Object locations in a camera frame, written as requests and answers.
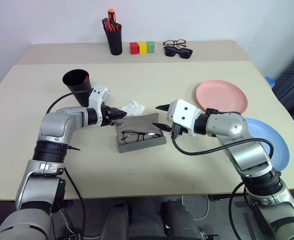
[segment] green block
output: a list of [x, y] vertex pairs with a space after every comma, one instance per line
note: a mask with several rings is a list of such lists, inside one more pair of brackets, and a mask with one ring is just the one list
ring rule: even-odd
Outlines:
[[147, 41], [147, 53], [153, 54], [155, 52], [155, 42], [154, 41]]

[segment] blue plate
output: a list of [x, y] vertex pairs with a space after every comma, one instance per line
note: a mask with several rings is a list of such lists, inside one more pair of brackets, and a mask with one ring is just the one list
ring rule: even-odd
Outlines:
[[[288, 165], [290, 154], [288, 146], [282, 136], [271, 126], [254, 118], [245, 118], [248, 124], [248, 131], [253, 138], [262, 138], [270, 141], [274, 152], [271, 158], [273, 167], [282, 172]], [[270, 147], [267, 143], [261, 142], [263, 148], [269, 153]]]

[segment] beige table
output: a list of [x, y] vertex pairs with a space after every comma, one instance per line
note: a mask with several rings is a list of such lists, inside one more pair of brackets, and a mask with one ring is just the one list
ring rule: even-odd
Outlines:
[[[130, 55], [126, 46], [122, 55], [111, 56], [105, 43], [35, 45], [12, 67], [0, 84], [0, 200], [15, 198], [48, 106], [69, 92], [62, 76], [77, 68], [89, 72], [92, 86], [110, 89], [109, 106], [136, 100], [146, 106], [145, 114], [159, 113], [162, 123], [168, 123], [166, 113], [155, 106], [176, 99], [196, 105], [200, 82], [237, 85], [248, 98], [243, 115], [271, 125], [287, 142], [290, 164], [282, 178], [294, 188], [294, 121], [236, 43], [191, 42], [189, 60], [164, 56], [161, 43], [147, 55]], [[76, 105], [70, 96], [56, 109]], [[166, 136], [166, 145], [120, 154], [114, 127], [89, 127], [74, 134], [71, 144], [81, 151], [69, 150], [65, 164], [85, 198], [230, 193], [241, 181], [223, 151], [186, 156]], [[187, 151], [219, 145], [216, 138], [186, 134], [177, 142]], [[69, 182], [65, 197], [76, 197]]]

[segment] black cup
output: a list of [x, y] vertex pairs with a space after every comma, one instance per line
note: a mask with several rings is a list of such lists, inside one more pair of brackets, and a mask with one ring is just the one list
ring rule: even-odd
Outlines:
[[120, 55], [123, 52], [122, 46], [122, 25], [118, 24], [118, 31], [106, 31], [106, 37], [112, 55]]
[[71, 92], [89, 90], [88, 92], [74, 94], [79, 104], [87, 108], [91, 94], [90, 89], [92, 89], [88, 72], [82, 69], [71, 70], [62, 77], [62, 82]]

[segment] eyeglasses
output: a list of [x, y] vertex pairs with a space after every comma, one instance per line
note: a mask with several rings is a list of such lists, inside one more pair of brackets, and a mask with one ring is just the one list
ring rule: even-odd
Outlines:
[[142, 140], [148, 140], [148, 139], [155, 139], [161, 137], [160, 134], [155, 132], [138, 132], [138, 131], [122, 131], [122, 141], [124, 141], [126, 144], [136, 143], [139, 142], [139, 139], [142, 136]]
[[193, 50], [191, 49], [188, 49], [188, 48], [178, 49], [177, 47], [174, 47], [174, 46], [165, 46], [164, 49], [165, 49], [165, 55], [167, 57], [173, 57], [176, 54], [179, 54], [179, 56], [182, 59], [189, 59], [193, 53]]
[[184, 39], [178, 39], [178, 40], [175, 40], [175, 41], [174, 40], [167, 40], [167, 41], [164, 41], [162, 43], [162, 45], [164, 45], [165, 47], [166, 46], [174, 47], [176, 45], [179, 49], [183, 49], [183, 48], [187, 47], [186, 46], [186, 40], [184, 40]]

